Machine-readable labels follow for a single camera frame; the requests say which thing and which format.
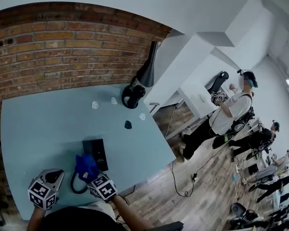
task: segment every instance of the small white piece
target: small white piece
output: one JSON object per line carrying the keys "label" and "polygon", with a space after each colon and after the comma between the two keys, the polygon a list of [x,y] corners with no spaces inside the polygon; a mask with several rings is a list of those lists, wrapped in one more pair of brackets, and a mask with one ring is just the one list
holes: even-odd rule
{"label": "small white piece", "polygon": [[118,104],[116,98],[114,98],[114,97],[111,98],[111,103],[112,103],[112,104]]}
{"label": "small white piece", "polygon": [[97,101],[93,101],[91,107],[92,107],[92,109],[96,110],[98,108],[98,102]]}
{"label": "small white piece", "polygon": [[144,113],[141,113],[140,116],[139,116],[139,118],[144,121],[144,120],[145,120],[145,114],[144,114]]}

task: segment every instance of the wooden floor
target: wooden floor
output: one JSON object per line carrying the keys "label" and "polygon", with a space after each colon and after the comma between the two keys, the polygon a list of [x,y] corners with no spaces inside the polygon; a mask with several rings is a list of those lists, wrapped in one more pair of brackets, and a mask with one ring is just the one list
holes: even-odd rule
{"label": "wooden floor", "polygon": [[[159,110],[154,115],[163,134],[167,130],[172,111],[173,106],[170,106]],[[186,105],[175,109],[169,133],[192,116]],[[244,132],[240,132],[237,137],[244,137],[244,135]],[[176,149],[184,145],[179,135],[170,139],[168,143],[176,155]],[[213,150],[211,143],[212,140],[205,141],[191,160],[184,163],[175,161],[173,170],[181,194],[184,194],[184,191],[190,194],[191,176],[218,153],[220,148]],[[240,162],[240,167],[244,168],[244,164]],[[260,214],[267,210],[268,206],[270,208],[270,203],[256,205],[255,199],[260,195],[261,190],[246,193],[247,189],[240,184],[239,176],[234,182],[234,172],[235,163],[231,161],[230,149],[226,146],[198,172],[191,197],[180,197],[176,193],[172,173],[170,168],[166,167],[146,182],[138,184],[135,192],[127,198],[137,213],[157,226],[181,221],[184,223],[185,231],[228,230],[227,220],[233,218],[230,215],[230,206],[236,202],[236,199],[246,208],[254,209]],[[25,226],[26,223],[15,217],[15,220],[9,222],[2,230],[24,230]]]}

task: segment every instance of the white t-shirt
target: white t-shirt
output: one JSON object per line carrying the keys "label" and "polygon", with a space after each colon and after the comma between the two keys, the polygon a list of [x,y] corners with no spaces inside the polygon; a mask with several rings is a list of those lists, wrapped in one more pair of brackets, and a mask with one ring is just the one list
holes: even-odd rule
{"label": "white t-shirt", "polygon": [[241,92],[224,102],[229,107],[232,117],[228,117],[221,107],[214,111],[209,119],[209,124],[214,133],[225,134],[230,129],[233,121],[240,119],[250,109],[251,99],[247,95],[242,96],[244,94]]}

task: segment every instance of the red brick wall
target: red brick wall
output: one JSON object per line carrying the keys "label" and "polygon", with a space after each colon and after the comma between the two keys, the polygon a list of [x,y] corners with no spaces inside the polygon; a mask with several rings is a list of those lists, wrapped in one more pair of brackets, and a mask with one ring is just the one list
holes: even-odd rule
{"label": "red brick wall", "polygon": [[162,41],[170,31],[132,13],[82,3],[0,11],[0,111],[8,98],[130,82],[151,41]]}

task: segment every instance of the black pants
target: black pants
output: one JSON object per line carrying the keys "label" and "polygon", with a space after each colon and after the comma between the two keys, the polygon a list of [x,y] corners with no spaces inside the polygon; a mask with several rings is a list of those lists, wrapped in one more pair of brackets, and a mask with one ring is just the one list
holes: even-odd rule
{"label": "black pants", "polygon": [[261,197],[259,197],[257,199],[257,202],[259,203],[262,199],[264,199],[265,197],[267,196],[270,196],[272,193],[274,193],[276,190],[278,190],[276,188],[276,186],[270,184],[270,185],[265,185],[265,184],[260,184],[258,186],[259,189],[262,189],[262,190],[267,190]]}
{"label": "black pants", "polygon": [[216,134],[211,129],[209,119],[203,122],[191,135],[185,135],[184,141],[186,143],[183,150],[183,156],[190,159],[198,147],[206,140],[215,137]]}
{"label": "black pants", "polygon": [[240,148],[233,150],[233,156],[237,156],[245,151],[248,151],[250,149],[249,140],[250,137],[246,136],[237,141],[230,141],[229,146],[241,146]]}

